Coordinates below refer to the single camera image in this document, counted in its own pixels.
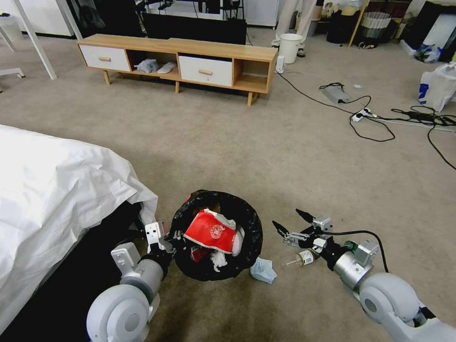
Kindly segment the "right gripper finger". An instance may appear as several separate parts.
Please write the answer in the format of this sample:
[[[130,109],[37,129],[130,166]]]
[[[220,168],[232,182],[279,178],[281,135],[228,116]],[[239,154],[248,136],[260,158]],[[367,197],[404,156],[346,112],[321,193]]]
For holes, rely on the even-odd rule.
[[[278,234],[283,238],[283,242],[293,247],[311,247],[311,236],[306,233],[289,232],[284,226],[276,221],[272,221]]]
[[[295,211],[302,219],[311,224],[314,229],[319,230],[322,233],[330,233],[333,231],[333,222],[331,217],[314,217],[309,212],[300,209],[295,209]]]

